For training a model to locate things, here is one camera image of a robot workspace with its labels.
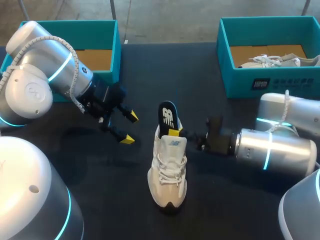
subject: white sneaker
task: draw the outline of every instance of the white sneaker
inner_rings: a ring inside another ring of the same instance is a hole
[[[256,56],[254,58],[249,58],[253,62],[246,62],[240,66],[240,68],[276,68],[276,67],[300,67],[301,60],[304,58],[299,58],[294,54],[280,56],[267,56],[262,54],[261,56]]]
[[[171,211],[182,204],[187,193],[187,139],[169,135],[163,135],[160,139],[159,132],[158,126],[154,135],[152,164],[147,175],[148,185],[156,204]]]

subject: robotic arm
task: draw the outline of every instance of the robotic arm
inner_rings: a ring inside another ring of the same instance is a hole
[[[278,220],[285,240],[318,240],[320,236],[320,170],[314,172],[317,147],[300,138],[298,129],[320,134],[320,103],[286,94],[267,93],[260,99],[254,130],[223,134],[222,117],[207,120],[208,133],[197,139],[207,152],[234,155],[263,171],[304,178],[282,197]]]
[[[222,117],[209,118],[208,133],[199,142],[199,148],[234,155],[237,162],[263,171],[304,178],[314,171],[317,146],[312,140],[299,137],[296,127],[320,134],[319,109],[315,100],[267,93],[261,97],[255,129],[223,134]]]
[[[134,111],[122,104],[126,91],[119,83],[108,86],[78,60],[66,41],[29,21],[11,37],[6,51],[13,62],[0,81],[0,129],[22,127],[44,115],[53,102],[52,89],[71,99],[82,113],[96,118],[101,130],[109,131],[118,142],[134,142],[111,126],[115,108],[132,123],[138,120]]]

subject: black table surface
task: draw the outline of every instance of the black table surface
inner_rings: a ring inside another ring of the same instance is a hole
[[[259,100],[226,98],[215,43],[123,45],[120,81],[139,122],[119,112],[112,120],[136,140],[132,145],[100,132],[72,103],[55,103],[8,134],[35,144],[55,166],[82,210],[85,240],[283,240],[278,206],[293,184],[288,177],[196,151],[192,143],[180,213],[164,215],[152,200],[147,172],[160,102],[173,101],[190,131],[205,133],[212,115],[224,115],[223,126],[233,131],[254,127]]]

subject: teal cardboard box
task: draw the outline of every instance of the teal cardboard box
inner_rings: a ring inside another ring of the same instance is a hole
[[[318,66],[269,68],[237,68],[235,66],[230,47],[273,45],[301,45],[306,57],[312,59],[320,55],[319,23],[312,16],[220,19],[216,51],[226,96],[256,98],[265,93],[283,94],[288,89],[293,96],[320,97],[320,67]]]
[[[63,20],[38,23],[53,36],[66,40],[75,50],[112,50],[109,70],[93,70],[93,73],[100,75],[108,84],[119,81],[121,43],[116,20]],[[7,54],[0,71],[4,72],[12,61]],[[65,100],[62,96],[54,94],[53,101]]]

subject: white cable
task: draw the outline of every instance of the white cable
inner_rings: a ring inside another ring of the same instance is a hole
[[[35,39],[32,39],[31,41],[29,41],[19,51],[19,53],[15,56],[15,58],[12,61],[12,64],[6,69],[5,72],[3,72],[2,79],[0,80],[0,91],[2,90],[3,86],[5,85],[6,81],[8,80],[8,78],[11,75],[11,73],[13,72],[13,70],[16,68],[15,66],[18,64],[19,60],[27,52],[27,50],[31,46],[33,46],[35,43],[42,42],[42,41],[45,41],[45,40],[53,40],[53,41],[61,43],[72,54],[75,68],[74,68],[73,79],[72,79],[72,82],[71,82],[71,85],[70,85],[69,94],[70,94],[70,98],[71,98],[72,102],[80,109],[80,111],[82,113],[84,113],[85,112],[85,107],[75,97],[75,86],[76,86],[76,82],[77,82],[77,78],[78,78],[78,74],[79,74],[79,60],[78,60],[77,53],[74,50],[74,48],[68,42],[66,42],[65,40],[63,40],[62,38],[60,38],[58,36],[40,36],[40,37],[36,37]]]
[[[281,126],[284,121],[286,120],[287,114],[288,114],[288,108],[289,108],[289,90],[285,90],[285,95],[284,95],[284,109],[283,109],[283,114],[282,114],[282,118],[279,121],[278,124],[272,126],[267,132],[269,133],[273,133],[275,130],[277,130],[277,128],[279,128],[279,126]]]

